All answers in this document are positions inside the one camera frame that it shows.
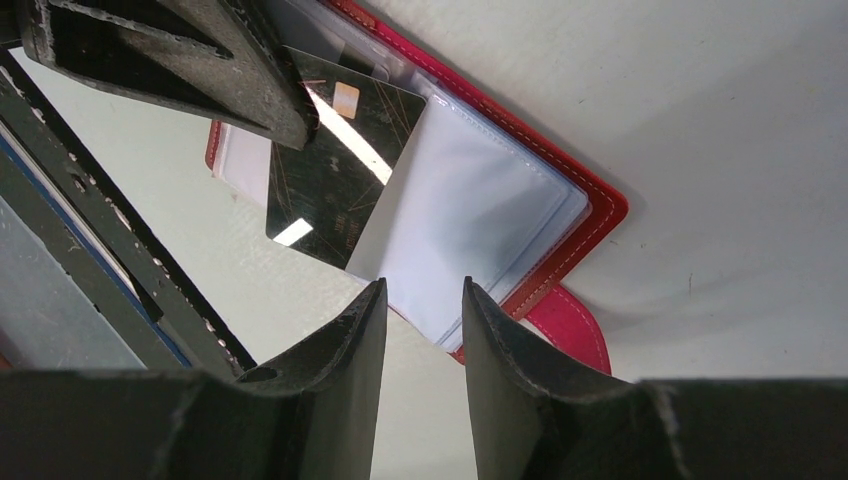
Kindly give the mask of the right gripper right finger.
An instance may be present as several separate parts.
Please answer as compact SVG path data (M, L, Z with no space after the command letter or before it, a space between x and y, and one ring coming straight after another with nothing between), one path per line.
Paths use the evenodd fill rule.
M481 479L843 479L847 382L629 383L557 350L472 279L466 385Z

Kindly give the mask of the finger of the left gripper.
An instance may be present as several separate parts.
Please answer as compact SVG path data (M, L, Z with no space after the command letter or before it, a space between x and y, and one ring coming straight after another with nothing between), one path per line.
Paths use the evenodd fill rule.
M33 61L92 88L300 150L314 103L261 1L19 1Z

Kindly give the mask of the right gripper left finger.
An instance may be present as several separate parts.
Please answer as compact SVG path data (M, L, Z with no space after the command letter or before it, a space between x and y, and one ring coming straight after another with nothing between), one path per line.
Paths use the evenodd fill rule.
M388 288L224 381L197 369L9 370L5 479L366 479Z

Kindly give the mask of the red leather card holder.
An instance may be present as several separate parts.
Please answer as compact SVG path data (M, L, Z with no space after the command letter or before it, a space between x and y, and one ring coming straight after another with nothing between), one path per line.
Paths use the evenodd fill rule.
M354 1L272 1L283 48L422 96L425 109L346 267L385 279L390 307L432 344L463 356L461 286L603 372L607 346L563 277L627 215L625 197L463 76ZM214 122L206 163L266 209L272 142Z

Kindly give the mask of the black credit card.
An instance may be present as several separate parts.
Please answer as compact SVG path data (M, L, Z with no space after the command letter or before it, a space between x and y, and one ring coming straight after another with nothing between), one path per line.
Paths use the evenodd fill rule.
M318 115L300 150L271 147L265 232L343 269L420 119L425 99L288 47Z

